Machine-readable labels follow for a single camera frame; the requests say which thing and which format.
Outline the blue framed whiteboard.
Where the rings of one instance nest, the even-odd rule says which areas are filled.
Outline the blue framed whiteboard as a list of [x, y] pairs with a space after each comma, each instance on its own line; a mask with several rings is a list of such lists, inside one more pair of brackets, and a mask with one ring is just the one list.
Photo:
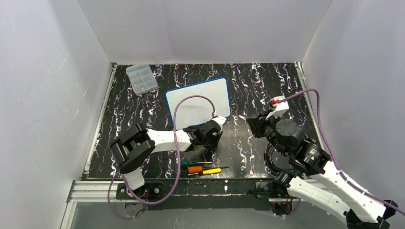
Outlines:
[[177, 130], [204, 124], [213, 111], [225, 118], [231, 116], [231, 95], [225, 77], [167, 90], [165, 98]]

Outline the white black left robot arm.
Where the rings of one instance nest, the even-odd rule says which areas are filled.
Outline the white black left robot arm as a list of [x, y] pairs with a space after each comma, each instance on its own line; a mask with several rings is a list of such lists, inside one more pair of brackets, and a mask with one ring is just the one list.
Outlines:
[[150, 154], [199, 149], [213, 152], [218, 146], [225, 122], [225, 117], [216, 116], [202, 125], [189, 126], [176, 132], [152, 130], [143, 124], [136, 124], [134, 128], [114, 139], [109, 149], [119, 173], [130, 189], [135, 190], [145, 184], [140, 167]]

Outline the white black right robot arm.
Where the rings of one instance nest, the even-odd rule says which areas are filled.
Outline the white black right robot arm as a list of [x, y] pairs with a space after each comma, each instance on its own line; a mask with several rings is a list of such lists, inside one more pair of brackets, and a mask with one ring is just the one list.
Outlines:
[[254, 137], [266, 138], [288, 163], [300, 173], [318, 181], [327, 190], [309, 184], [287, 171], [278, 173], [282, 187], [291, 196], [332, 214], [349, 229], [388, 229], [387, 221], [398, 205], [391, 200], [376, 200], [356, 186], [344, 172], [337, 169], [331, 155], [311, 142], [304, 130], [293, 120], [282, 119], [274, 112], [247, 118]]

